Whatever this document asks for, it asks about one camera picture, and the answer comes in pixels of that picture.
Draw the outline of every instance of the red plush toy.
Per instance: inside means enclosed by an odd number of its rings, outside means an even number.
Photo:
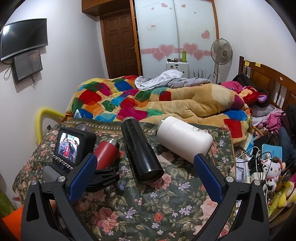
[[[241,97],[247,105],[252,105],[256,101],[260,103],[264,103],[267,99],[266,94],[259,93],[254,87],[246,86],[239,93],[239,97]]]

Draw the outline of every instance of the screw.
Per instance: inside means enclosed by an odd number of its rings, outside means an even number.
[[[226,177],[226,181],[229,182],[229,183],[231,183],[231,182],[234,181],[234,179],[233,179],[233,177],[231,177],[231,176],[227,176],[227,177]]]
[[[60,177],[58,177],[57,181],[62,183],[63,181],[65,181],[65,179],[66,178],[64,176],[60,176]]]
[[[254,184],[257,185],[257,186],[259,186],[260,185],[259,180],[254,180]]]
[[[36,184],[37,184],[37,182],[38,182],[37,180],[32,180],[32,181],[31,181],[31,185],[33,185],[33,186],[34,186],[34,185],[36,185]]]

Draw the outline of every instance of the white thermos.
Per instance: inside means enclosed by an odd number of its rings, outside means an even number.
[[[172,116],[160,122],[155,135],[158,143],[191,163],[195,155],[206,155],[213,143],[209,133]]]

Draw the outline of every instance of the frosted glass door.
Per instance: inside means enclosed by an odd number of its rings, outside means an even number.
[[[135,0],[143,76],[155,78],[165,71],[168,58],[179,57],[173,0]]]
[[[187,52],[189,78],[193,71],[201,77],[213,74],[212,43],[217,39],[212,3],[203,0],[174,0],[178,24],[180,51]]]

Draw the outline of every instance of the blanket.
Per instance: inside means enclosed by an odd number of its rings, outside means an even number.
[[[112,80],[95,78],[82,83],[66,114],[73,116],[79,110],[82,117],[98,121],[122,121],[132,116],[152,124],[174,116],[188,123],[228,125],[234,144],[245,140],[251,114],[235,91],[212,83],[141,91],[135,88],[135,79],[136,76]]]
[[[217,204],[210,200],[193,165],[165,147],[155,138],[156,125],[140,123],[165,174],[159,180],[139,185],[133,176],[122,142],[120,123],[73,118],[53,127],[24,165],[13,184],[23,203],[33,179],[43,182],[42,169],[52,162],[60,127],[85,122],[96,134],[98,143],[107,138],[120,142],[120,180],[95,193],[85,192],[75,203],[76,210],[90,230],[101,241],[191,240],[209,219]],[[226,126],[194,125],[212,135],[214,143],[206,155],[223,175],[235,177],[234,151]],[[235,218],[230,215],[221,235],[227,234]]]

